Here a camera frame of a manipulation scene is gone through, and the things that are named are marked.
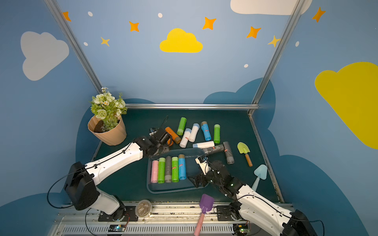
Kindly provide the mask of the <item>dark teal storage box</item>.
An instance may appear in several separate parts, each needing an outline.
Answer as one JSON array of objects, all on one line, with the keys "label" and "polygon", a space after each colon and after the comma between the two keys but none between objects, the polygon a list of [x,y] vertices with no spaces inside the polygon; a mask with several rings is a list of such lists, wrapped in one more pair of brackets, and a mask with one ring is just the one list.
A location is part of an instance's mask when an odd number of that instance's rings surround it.
[{"label": "dark teal storage box", "polygon": [[[189,148],[171,150],[160,156],[150,158],[147,167],[148,191],[153,194],[162,194],[196,189],[192,180],[194,177],[202,174],[202,169],[196,163],[196,159],[204,155],[204,151],[199,148]],[[169,183],[151,182],[153,161],[159,161],[161,158],[165,159],[165,167],[172,167],[171,182]]]}]

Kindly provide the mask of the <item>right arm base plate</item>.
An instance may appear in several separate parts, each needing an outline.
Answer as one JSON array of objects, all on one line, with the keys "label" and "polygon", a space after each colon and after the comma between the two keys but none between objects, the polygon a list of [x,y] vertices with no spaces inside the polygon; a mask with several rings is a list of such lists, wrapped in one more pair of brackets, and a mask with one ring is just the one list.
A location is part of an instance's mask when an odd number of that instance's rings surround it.
[{"label": "right arm base plate", "polygon": [[228,205],[219,205],[215,207],[218,221],[241,221],[242,217],[236,210]]}]

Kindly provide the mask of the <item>pink trash bag roll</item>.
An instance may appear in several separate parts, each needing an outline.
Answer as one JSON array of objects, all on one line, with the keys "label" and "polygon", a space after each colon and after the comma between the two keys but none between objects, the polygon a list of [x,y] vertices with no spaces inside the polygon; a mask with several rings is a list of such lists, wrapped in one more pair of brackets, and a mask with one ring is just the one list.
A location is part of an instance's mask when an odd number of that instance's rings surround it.
[{"label": "pink trash bag roll", "polygon": [[152,161],[151,178],[150,178],[151,183],[158,183],[158,164],[159,164],[158,160]]}]

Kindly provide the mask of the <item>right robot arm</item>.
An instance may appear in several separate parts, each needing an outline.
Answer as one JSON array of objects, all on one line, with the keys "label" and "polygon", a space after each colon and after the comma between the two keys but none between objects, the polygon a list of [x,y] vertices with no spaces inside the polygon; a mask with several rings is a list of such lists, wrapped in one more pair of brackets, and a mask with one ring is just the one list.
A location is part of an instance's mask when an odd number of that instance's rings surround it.
[{"label": "right robot arm", "polygon": [[191,177],[195,187],[209,183],[216,185],[219,191],[232,200],[230,211],[236,216],[259,226],[272,236],[316,236],[313,221],[299,211],[283,208],[257,193],[260,180],[266,178],[267,170],[259,172],[252,186],[230,175],[221,161],[210,163],[203,157],[195,159],[202,173]]}]

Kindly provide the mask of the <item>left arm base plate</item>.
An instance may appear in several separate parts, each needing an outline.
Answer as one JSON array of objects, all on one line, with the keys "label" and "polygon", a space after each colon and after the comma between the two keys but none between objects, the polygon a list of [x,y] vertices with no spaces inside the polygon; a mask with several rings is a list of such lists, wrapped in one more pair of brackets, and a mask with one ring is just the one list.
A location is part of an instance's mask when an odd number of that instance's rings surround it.
[{"label": "left arm base plate", "polygon": [[99,222],[137,222],[138,216],[135,212],[135,206],[121,206],[113,214],[109,215],[101,211]]}]

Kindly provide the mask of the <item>orange trash bag roll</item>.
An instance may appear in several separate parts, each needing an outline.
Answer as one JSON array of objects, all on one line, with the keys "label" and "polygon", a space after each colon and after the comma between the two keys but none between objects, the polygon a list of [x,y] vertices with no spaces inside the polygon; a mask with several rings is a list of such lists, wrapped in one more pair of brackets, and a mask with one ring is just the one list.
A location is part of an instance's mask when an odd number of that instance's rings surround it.
[{"label": "orange trash bag roll", "polygon": [[172,137],[169,137],[169,139],[167,140],[167,143],[166,143],[169,147],[172,146],[174,144],[174,141],[172,139]]},{"label": "orange trash bag roll", "polygon": [[180,144],[181,138],[170,127],[166,127],[165,130],[171,135],[173,142]]}]

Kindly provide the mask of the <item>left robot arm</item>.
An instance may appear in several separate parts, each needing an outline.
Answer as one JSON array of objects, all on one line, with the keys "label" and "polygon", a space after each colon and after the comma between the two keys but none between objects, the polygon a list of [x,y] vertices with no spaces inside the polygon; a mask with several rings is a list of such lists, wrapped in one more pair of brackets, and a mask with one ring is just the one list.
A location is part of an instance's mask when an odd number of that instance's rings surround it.
[{"label": "left robot arm", "polygon": [[126,207],[116,196],[110,195],[97,186],[113,173],[144,157],[161,154],[168,148],[172,136],[164,129],[158,129],[151,136],[134,139],[122,149],[93,162],[74,163],[64,185],[76,210],[92,208],[121,221],[126,216]]}]

